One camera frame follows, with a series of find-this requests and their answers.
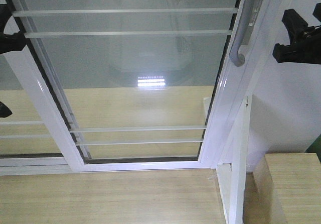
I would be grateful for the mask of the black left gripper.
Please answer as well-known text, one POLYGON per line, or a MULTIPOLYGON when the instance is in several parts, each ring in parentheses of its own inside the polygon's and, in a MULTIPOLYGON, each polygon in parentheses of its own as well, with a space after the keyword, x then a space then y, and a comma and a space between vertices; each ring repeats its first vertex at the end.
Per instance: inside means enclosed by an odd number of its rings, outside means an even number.
POLYGON ((27 40, 22 32, 17 32, 12 35, 4 34, 5 27, 12 13, 6 4, 0 5, 0 30, 1 30, 1 48, 0 53, 11 51, 21 51, 27 44, 27 40))

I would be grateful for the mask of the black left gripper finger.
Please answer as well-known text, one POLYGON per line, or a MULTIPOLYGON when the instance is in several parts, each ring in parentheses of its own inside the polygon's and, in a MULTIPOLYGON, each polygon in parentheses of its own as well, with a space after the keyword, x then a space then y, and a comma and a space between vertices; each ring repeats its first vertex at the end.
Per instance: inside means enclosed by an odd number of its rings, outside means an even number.
POLYGON ((0 102, 0 118, 7 118, 10 115, 12 115, 12 111, 3 102, 0 102))

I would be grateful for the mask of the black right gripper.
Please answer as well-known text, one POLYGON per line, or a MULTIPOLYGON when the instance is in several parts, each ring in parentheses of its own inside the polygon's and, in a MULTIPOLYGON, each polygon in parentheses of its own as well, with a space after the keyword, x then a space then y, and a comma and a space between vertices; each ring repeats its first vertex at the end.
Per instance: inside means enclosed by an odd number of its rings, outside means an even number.
POLYGON ((285 25, 291 46, 275 44, 272 56, 278 63, 297 62, 320 65, 320 25, 309 26, 294 10, 284 11, 285 25))

